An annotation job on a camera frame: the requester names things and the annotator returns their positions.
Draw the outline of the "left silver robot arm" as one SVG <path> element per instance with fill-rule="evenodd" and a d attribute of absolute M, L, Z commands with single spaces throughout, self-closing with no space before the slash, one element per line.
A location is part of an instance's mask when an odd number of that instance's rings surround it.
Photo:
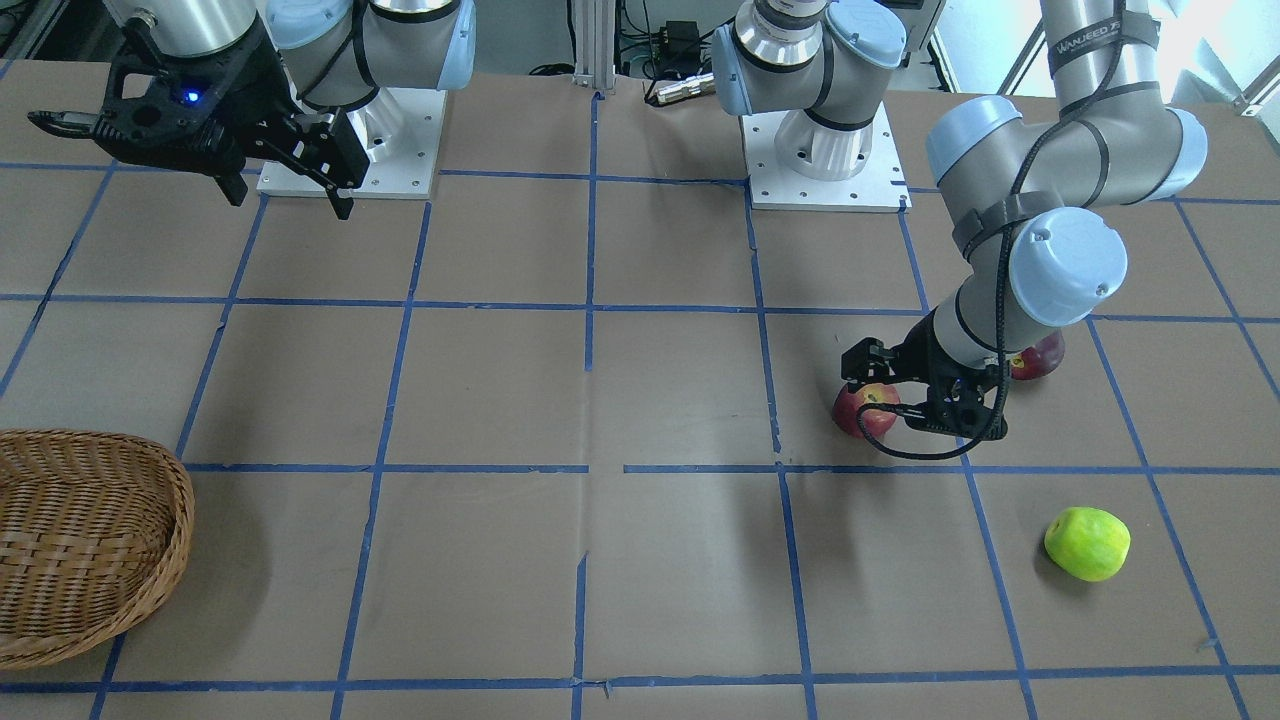
<path fill-rule="evenodd" d="M 1098 208 L 1166 199 L 1203 169 L 1208 140 L 1167 106 L 1155 70 L 1157 22 L 1144 1 L 1043 1 L 1055 122 L 1028 123 L 1004 96 L 974 97 L 931 129 L 925 152 L 972 272 L 888 348 L 863 340 L 842 357 L 852 393 L 916 382 L 925 400 L 892 405 L 916 430 L 997 439 L 986 395 L 1010 357 L 1071 325 L 1124 282 L 1126 249 Z M 788 164 L 819 179 L 858 167 L 902 22 L 874 1 L 745 1 L 710 41 L 722 108 L 785 111 Z"/>

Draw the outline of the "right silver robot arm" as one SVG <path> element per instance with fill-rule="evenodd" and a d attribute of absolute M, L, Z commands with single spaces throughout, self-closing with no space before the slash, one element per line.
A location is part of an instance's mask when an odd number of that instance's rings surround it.
<path fill-rule="evenodd" d="M 110 1 L 125 44 L 87 136 L 118 161 L 259 191 L 425 200 L 447 95 L 474 73 L 471 1 Z"/>

